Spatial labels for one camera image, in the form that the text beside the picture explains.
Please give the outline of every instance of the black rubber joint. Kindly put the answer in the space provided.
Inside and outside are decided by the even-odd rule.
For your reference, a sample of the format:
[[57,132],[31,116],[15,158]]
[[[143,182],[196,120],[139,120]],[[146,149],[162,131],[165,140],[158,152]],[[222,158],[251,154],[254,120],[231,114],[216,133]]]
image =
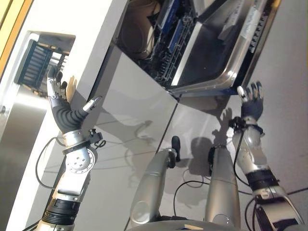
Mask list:
[[278,182],[271,170],[259,170],[246,174],[250,188],[254,190],[277,186]]
[[73,225],[79,206],[80,202],[52,199],[42,220],[57,225]]

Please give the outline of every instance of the black clamp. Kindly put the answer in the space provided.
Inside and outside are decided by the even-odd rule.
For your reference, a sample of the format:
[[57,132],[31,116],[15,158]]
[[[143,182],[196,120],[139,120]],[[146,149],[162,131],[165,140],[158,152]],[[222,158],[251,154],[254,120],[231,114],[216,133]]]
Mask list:
[[103,139],[102,133],[96,132],[95,128],[92,128],[89,130],[89,142],[90,143],[97,143]]
[[96,130],[95,128],[89,130],[90,135],[89,135],[89,138],[88,138],[87,141],[82,142],[80,144],[77,144],[73,147],[64,149],[62,151],[63,154],[64,155],[69,154],[69,153],[76,151],[80,148],[89,147],[92,143],[97,143],[97,142],[101,141],[103,139],[102,133],[100,133],[100,132],[97,133],[95,130]]
[[234,131],[243,130],[244,128],[254,127],[256,130],[260,132],[260,134],[264,134],[264,131],[261,127],[256,124],[246,124],[245,120],[236,116],[234,119],[229,120],[229,127],[233,128]]

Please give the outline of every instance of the robotic thumb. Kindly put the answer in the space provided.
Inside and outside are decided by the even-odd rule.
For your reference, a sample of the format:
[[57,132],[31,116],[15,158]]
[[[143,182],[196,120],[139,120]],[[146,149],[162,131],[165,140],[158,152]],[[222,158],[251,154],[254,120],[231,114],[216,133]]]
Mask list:
[[83,106],[82,110],[89,113],[94,107],[96,107],[96,104],[102,100],[102,96],[97,96],[89,100],[86,105]]

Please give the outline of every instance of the silver arm segment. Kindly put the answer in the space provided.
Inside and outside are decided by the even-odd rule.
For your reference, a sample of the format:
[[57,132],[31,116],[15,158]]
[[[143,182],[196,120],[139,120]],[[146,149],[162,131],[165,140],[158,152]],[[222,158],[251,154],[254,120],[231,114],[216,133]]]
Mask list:
[[205,221],[241,227],[240,201],[232,159],[224,145],[215,148],[213,172],[205,207]]
[[175,166],[174,149],[159,151],[150,161],[135,193],[130,209],[132,227],[159,217],[159,207],[164,192],[166,170]]

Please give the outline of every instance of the yellow wall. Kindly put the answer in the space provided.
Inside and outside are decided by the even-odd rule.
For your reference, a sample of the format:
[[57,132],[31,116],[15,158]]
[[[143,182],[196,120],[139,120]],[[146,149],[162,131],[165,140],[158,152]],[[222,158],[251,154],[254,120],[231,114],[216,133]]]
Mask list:
[[[32,0],[13,0],[0,30],[0,78]],[[10,0],[0,0],[0,18]]]
[[[4,12],[9,4],[9,0],[1,0],[0,3],[0,18],[3,17]],[[24,0],[13,0],[11,7],[5,17],[4,23],[0,30],[0,56],[2,56],[5,44],[10,36],[16,18],[19,14],[19,11],[24,3]]]

